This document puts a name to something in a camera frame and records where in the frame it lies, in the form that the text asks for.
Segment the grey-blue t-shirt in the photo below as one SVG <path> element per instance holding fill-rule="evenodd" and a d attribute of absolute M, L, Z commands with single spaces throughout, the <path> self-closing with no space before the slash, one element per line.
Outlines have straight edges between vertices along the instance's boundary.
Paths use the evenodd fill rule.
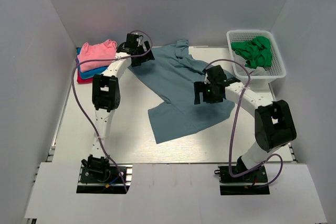
<path fill-rule="evenodd" d="M 130 71 L 163 102 L 149 109 L 148 115 L 156 143 L 160 144 L 195 134 L 230 117 L 232 101 L 194 103 L 194 83 L 204 81 L 207 63 L 189 53 L 189 41 L 152 49 L 154 60 Z"/>

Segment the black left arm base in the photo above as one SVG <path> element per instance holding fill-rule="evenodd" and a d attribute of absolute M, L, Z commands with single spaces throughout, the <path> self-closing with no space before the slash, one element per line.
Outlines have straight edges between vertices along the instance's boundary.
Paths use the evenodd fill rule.
<path fill-rule="evenodd" d="M 121 175 L 123 176 L 125 186 L 130 188 L 132 179 L 132 165 L 120 166 L 121 173 L 115 166 L 110 165 L 104 174 L 90 171 L 81 166 L 77 194 L 126 194 Z"/>

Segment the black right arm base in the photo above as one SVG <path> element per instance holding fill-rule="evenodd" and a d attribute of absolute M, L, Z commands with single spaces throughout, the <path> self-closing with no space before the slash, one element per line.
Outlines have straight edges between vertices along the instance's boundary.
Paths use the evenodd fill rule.
<path fill-rule="evenodd" d="M 221 196 L 269 195 L 268 177 L 264 166 L 241 177 L 231 177 L 228 166 L 219 166 L 214 174 L 219 178 Z"/>

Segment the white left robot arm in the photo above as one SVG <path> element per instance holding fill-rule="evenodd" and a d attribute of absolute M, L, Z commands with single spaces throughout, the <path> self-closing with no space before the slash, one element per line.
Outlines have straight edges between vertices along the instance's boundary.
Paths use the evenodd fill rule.
<path fill-rule="evenodd" d="M 107 69 L 93 77 L 92 104 L 95 109 L 94 142 L 92 153 L 82 160 L 85 175 L 92 175 L 99 182 L 106 182 L 111 176 L 111 168 L 122 172 L 104 148 L 104 141 L 111 131 L 112 118 L 121 102 L 119 79 L 126 68 L 138 67 L 154 60 L 149 41 L 124 42 L 118 48 L 114 59 L 110 59 Z"/>

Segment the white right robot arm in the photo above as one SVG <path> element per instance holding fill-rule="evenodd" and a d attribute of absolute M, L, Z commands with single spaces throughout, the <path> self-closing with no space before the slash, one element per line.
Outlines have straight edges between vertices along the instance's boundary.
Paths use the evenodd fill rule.
<path fill-rule="evenodd" d="M 297 137 L 297 132 L 290 107 L 284 100 L 272 101 L 261 97 L 256 92 L 242 84 L 236 78 L 222 82 L 195 82 L 195 104 L 201 101 L 219 103 L 229 100 L 237 104 L 233 128 L 229 144 L 228 172 L 231 177 L 250 181 L 256 175 L 256 170 L 274 156 L 275 152 Z M 248 151 L 237 160 L 237 173 L 232 167 L 233 141 L 239 110 L 244 109 L 254 118 L 255 142 Z"/>

